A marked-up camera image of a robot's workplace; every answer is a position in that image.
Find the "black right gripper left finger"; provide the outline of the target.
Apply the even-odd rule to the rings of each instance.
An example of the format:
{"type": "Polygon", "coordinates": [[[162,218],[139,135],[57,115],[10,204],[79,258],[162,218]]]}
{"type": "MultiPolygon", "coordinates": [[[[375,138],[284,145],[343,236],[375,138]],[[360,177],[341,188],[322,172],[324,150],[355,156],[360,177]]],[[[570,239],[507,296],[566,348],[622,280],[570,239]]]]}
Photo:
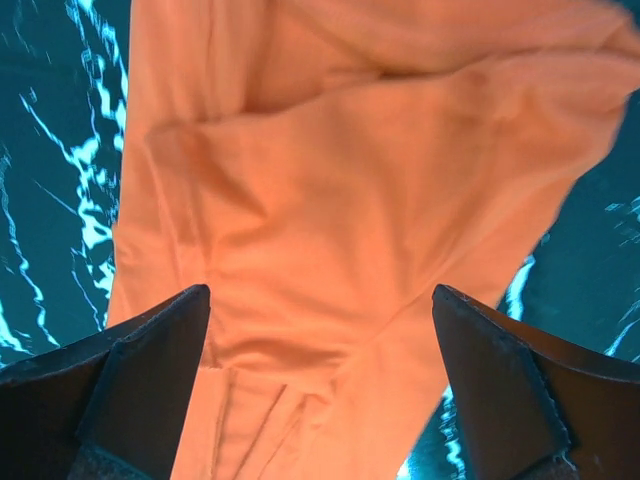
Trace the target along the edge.
{"type": "Polygon", "coordinates": [[[209,313],[209,288],[194,285],[2,368],[2,478],[169,478],[209,313]]]}

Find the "orange t shirt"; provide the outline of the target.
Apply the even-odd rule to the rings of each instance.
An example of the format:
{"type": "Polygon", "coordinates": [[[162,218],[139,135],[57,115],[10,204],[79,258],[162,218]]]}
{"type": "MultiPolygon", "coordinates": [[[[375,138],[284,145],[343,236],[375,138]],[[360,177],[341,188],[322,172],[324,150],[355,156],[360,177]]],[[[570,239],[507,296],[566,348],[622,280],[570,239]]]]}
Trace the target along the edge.
{"type": "Polygon", "coordinates": [[[108,321],[211,290],[175,479],[392,479],[639,86],[610,1],[131,7],[108,321]]]}

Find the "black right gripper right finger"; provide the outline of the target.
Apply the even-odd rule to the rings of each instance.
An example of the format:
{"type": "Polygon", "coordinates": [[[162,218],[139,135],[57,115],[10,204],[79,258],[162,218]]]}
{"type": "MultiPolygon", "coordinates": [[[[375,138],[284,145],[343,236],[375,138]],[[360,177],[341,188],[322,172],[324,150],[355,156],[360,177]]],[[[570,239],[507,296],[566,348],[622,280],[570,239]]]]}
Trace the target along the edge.
{"type": "Polygon", "coordinates": [[[478,479],[636,479],[639,367],[447,286],[433,320],[478,479]]]}

